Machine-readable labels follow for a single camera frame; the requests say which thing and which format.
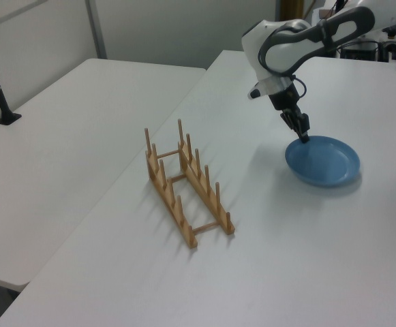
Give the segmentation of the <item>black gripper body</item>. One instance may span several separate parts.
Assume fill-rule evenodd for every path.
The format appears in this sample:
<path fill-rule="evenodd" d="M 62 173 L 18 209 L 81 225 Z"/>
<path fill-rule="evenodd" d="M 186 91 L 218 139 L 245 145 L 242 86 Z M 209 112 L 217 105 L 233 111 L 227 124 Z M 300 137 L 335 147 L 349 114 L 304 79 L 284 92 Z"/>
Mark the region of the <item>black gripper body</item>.
<path fill-rule="evenodd" d="M 280 111 L 282 114 L 298 117 L 301 114 L 297 102 L 300 95 L 296 87 L 291 84 L 287 89 L 269 96 L 274 109 Z"/>

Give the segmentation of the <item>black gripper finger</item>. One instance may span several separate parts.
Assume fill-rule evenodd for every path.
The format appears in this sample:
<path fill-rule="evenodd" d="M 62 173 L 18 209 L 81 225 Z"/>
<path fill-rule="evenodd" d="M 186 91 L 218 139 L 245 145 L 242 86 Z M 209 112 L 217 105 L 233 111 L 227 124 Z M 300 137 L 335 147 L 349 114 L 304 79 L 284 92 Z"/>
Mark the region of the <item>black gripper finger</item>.
<path fill-rule="evenodd" d="M 308 131 L 310 128 L 309 117 L 305 113 L 301 113 L 297 117 L 298 120 L 298 137 L 302 143 L 307 143 L 309 141 Z"/>
<path fill-rule="evenodd" d="M 298 131 L 297 127 L 297 117 L 296 115 L 290 110 L 283 110 L 280 114 L 280 117 L 286 123 L 286 125 L 293 130 L 294 132 Z"/>

